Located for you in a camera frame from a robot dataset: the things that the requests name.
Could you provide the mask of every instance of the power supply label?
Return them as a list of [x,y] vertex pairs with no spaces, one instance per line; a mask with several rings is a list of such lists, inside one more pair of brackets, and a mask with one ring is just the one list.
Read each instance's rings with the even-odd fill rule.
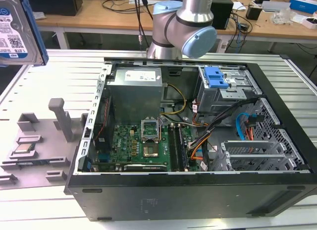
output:
[[18,28],[20,25],[14,23],[7,8],[0,8],[0,56],[4,58],[25,58],[28,51],[20,34],[12,26]]
[[156,81],[155,71],[128,70],[125,72],[125,81]]

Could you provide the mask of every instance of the hard drive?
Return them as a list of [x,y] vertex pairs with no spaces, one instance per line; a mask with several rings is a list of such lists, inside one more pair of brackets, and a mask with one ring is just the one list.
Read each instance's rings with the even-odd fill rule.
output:
[[0,65],[49,60],[28,0],[0,0]]

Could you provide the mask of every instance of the blue box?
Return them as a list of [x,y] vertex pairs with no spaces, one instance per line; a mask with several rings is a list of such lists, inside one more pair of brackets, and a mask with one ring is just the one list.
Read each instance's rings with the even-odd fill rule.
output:
[[290,8],[306,13],[315,13],[317,11],[317,1],[315,0],[290,0]]
[[224,80],[224,74],[219,70],[218,67],[205,67],[205,77],[208,81],[209,88],[226,89],[229,86]]

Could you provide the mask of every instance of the ram slot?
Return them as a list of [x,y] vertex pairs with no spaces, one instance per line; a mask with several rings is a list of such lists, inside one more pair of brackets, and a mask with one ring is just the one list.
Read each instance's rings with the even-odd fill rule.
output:
[[169,144],[169,157],[171,171],[178,171],[177,154],[175,148],[174,128],[168,126],[168,144]]
[[185,152],[181,127],[175,128],[175,142],[176,142],[176,148],[177,148],[179,170],[183,172],[185,171],[185,168],[187,167],[187,158],[186,158],[186,152]]

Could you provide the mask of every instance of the floor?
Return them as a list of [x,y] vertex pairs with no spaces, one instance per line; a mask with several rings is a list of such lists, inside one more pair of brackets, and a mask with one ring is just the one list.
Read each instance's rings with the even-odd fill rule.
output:
[[[99,34],[80,34],[78,33],[68,33],[68,40],[71,49],[102,49],[102,50],[139,50],[140,45],[138,42],[138,37],[136,35],[116,35],[116,34],[104,34],[102,35],[103,43],[101,44],[101,36]],[[51,32],[42,32],[42,37],[45,42],[46,48],[48,49],[59,49],[59,45],[56,36],[53,36]],[[148,43],[151,43],[151,37],[147,37]],[[214,47],[210,52],[216,52],[218,41],[215,43]],[[307,47],[315,47],[312,45],[304,44]],[[269,47],[268,42],[253,42],[248,41],[242,47],[240,53],[242,54],[284,54],[288,55],[291,60],[306,74],[309,75],[313,68],[317,65],[317,59],[313,54],[317,55],[316,49],[306,49],[304,52],[298,45],[290,43],[278,43],[273,52],[269,53],[267,51]],[[235,53],[236,49],[229,48],[228,53]],[[10,80],[17,73],[16,67],[8,67],[3,69],[5,73],[2,73],[0,79],[0,94],[8,85]],[[311,76],[311,80],[314,84],[317,83],[317,69]]]

